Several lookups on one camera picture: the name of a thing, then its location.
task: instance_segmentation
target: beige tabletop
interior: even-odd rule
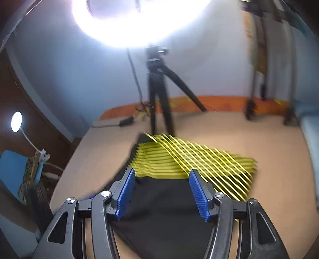
[[[96,124],[114,124],[115,120]],[[258,171],[249,194],[259,200],[291,259],[301,259],[319,234],[319,214],[307,145],[299,127],[285,127],[282,117],[268,115],[254,122],[242,113],[174,114],[178,137],[254,158]],[[159,132],[164,132],[162,118]],[[59,180],[50,207],[57,211],[68,197],[81,199],[100,190],[127,159],[140,132],[149,122],[119,128],[91,128],[84,136]],[[231,254],[236,257],[238,227],[234,227]],[[118,237],[121,259],[139,258]],[[86,249],[93,257],[91,222],[86,221]]]

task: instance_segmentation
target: wall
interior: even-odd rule
[[[5,51],[0,53],[0,155],[11,150],[26,157],[34,155],[34,148],[21,131],[11,130],[11,118],[16,111],[22,113],[23,131],[39,149],[50,154],[50,162],[65,168],[70,159],[71,143],[37,109],[17,80]],[[61,174],[56,168],[45,165],[45,172]]]
[[[268,18],[272,34],[269,97],[287,100],[291,61],[283,42],[285,32],[281,23]],[[307,56],[304,62],[298,61],[297,85],[298,96],[307,100],[317,91],[318,43],[313,39],[309,43],[309,35],[296,32],[294,36],[298,53]],[[83,136],[106,109],[138,101],[125,50],[105,46],[82,32],[73,18],[71,1],[40,2],[8,45],[10,60],[18,61],[34,91],[74,136]],[[212,0],[201,17],[159,45],[170,49],[166,64],[195,94],[249,95],[253,68],[237,1]],[[131,53],[147,99],[145,50],[136,48]],[[169,81],[167,87],[170,96],[183,95]]]
[[[48,120],[70,141],[73,141],[74,136],[68,129],[53,115],[51,110],[44,104],[41,97],[36,93],[26,75],[24,74],[22,68],[16,56],[14,54],[14,50],[12,45],[8,44],[6,47],[8,56],[10,57],[11,65],[17,74],[20,83],[23,85],[24,90],[30,96],[31,100],[36,104],[36,106],[40,109],[40,111],[48,118]]]

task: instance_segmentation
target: bright light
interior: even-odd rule
[[[113,47],[144,47],[156,44],[193,21],[210,0],[153,0],[116,18],[91,15],[86,0],[73,0],[73,16],[86,34]]]
[[[16,112],[11,119],[11,129],[13,132],[17,132],[21,127],[22,114],[21,112]]]

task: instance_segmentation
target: black cable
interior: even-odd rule
[[[141,90],[141,87],[140,87],[140,85],[139,85],[139,82],[138,82],[138,79],[137,79],[137,76],[136,76],[135,66],[134,66],[134,63],[133,63],[133,60],[132,60],[132,57],[131,57],[131,53],[130,53],[130,49],[129,49],[129,48],[126,48],[126,53],[127,53],[127,57],[128,57],[128,59],[129,59],[130,65],[131,65],[131,69],[132,69],[133,77],[134,77],[134,80],[135,80],[135,84],[136,84],[136,86],[137,86],[140,103],[143,103],[142,90]]]
[[[92,126],[94,129],[100,129],[100,128],[108,128],[108,127],[118,127],[119,124],[111,124],[111,125],[102,125],[102,126]]]

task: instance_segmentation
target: light stand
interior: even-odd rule
[[[201,111],[207,111],[204,105],[198,100],[196,95],[179,78],[179,76],[170,70],[161,57],[166,54],[167,49],[161,49],[159,46],[150,46],[146,49],[148,74],[148,90],[150,98],[150,116],[152,135],[156,134],[156,95],[162,108],[167,133],[175,136],[175,130],[172,120],[172,114],[169,108],[169,101],[165,87],[164,75],[169,77],[196,105]]]

